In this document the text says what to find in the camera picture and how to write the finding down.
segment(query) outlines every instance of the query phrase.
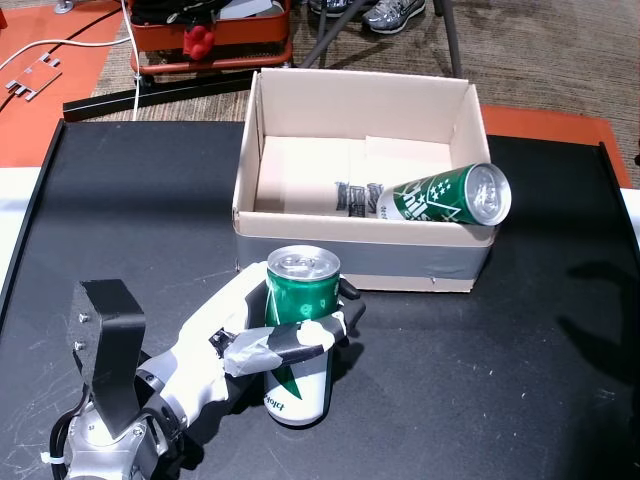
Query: gray tape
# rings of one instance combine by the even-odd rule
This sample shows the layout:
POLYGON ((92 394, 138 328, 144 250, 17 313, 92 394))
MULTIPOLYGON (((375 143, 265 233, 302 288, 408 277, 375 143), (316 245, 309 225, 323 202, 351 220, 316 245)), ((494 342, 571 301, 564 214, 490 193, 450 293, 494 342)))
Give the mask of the gray tape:
POLYGON ((305 244, 326 248, 340 258, 342 273, 390 277, 450 278, 474 280, 489 247, 436 247, 309 241, 286 238, 251 237, 236 233, 238 262, 246 267, 261 262, 274 250, 287 245, 305 244))
POLYGON ((232 377, 278 368, 282 358, 267 347, 273 327, 253 328, 238 334, 224 351, 224 371, 232 377))

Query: open cardboard box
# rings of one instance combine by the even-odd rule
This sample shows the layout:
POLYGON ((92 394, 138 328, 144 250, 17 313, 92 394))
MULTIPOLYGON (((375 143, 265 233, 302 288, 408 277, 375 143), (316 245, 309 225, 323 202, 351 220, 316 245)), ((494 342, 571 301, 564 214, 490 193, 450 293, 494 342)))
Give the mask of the open cardboard box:
POLYGON ((323 202, 335 200, 309 189, 306 209, 319 205, 317 214, 288 213, 305 195, 287 179, 339 172, 344 162, 371 165, 357 170, 392 186, 489 161, 478 96, 466 80, 264 69, 251 87, 233 199, 239 265, 311 244, 338 255, 360 289, 468 292, 495 227, 329 216, 323 202))

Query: can lid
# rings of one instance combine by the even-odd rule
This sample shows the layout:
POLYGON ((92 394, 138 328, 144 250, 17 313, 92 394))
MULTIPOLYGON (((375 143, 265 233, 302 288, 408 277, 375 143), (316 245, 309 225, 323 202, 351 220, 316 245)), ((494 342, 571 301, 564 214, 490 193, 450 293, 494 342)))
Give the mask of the can lid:
POLYGON ((279 248, 267 258, 269 270, 282 278, 313 282, 340 271, 340 259, 329 250, 311 245, 279 248))
POLYGON ((469 211, 481 225, 497 225, 509 213, 511 187, 507 177, 495 165, 474 165, 465 180, 464 191, 469 211))

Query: white cable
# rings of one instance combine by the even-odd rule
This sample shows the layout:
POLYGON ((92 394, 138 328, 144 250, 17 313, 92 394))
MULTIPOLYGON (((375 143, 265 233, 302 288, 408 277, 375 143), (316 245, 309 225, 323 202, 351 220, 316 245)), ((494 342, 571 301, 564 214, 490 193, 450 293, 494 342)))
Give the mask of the white cable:
POLYGON ((124 16, 124 23, 127 27, 127 31, 129 32, 129 38, 131 39, 133 54, 136 57, 136 95, 133 99, 133 113, 131 115, 131 120, 135 122, 138 118, 138 99, 140 98, 140 60, 138 59, 138 46, 136 45, 135 38, 133 38, 133 31, 131 30, 131 21, 129 20, 127 7, 125 6, 124 0, 120 0, 120 2, 122 3, 122 15, 124 16))
POLYGON ((73 40, 64 40, 64 39, 51 39, 51 40, 38 40, 37 42, 30 43, 26 47, 22 47, 16 53, 7 58, 2 64, 0 64, 0 70, 6 67, 9 62, 11 62, 14 58, 20 55, 22 52, 29 50, 32 47, 36 47, 38 45, 49 45, 49 44, 64 44, 64 45, 73 45, 76 47, 112 47, 113 45, 120 45, 121 43, 128 42, 129 38, 121 38, 120 40, 114 40, 113 42, 100 42, 100 43, 85 43, 85 42, 76 42, 73 40))

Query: gray carpet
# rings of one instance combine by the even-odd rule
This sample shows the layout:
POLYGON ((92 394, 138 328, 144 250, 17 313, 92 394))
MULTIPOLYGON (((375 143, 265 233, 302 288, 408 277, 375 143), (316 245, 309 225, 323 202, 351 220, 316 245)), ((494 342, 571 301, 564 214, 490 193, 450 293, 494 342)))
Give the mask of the gray carpet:
MULTIPOLYGON (((454 2, 454 12, 464 75, 477 85, 482 103, 609 120, 634 186, 640 187, 640 168, 633 163, 640 136, 638 0, 460 0, 454 2)), ((291 20, 299 63, 315 42, 317 19, 306 6, 298 6, 291 20)), ((130 48, 112 48, 94 94, 132 86, 130 48)), ((398 35, 376 36, 363 32, 359 22, 351 23, 319 63, 325 68, 451 75, 444 22, 433 15, 431 0, 426 13, 398 35)), ((142 108, 139 118, 241 120, 246 98, 246 93, 227 94, 142 108)), ((129 117, 122 112, 101 120, 129 117)))

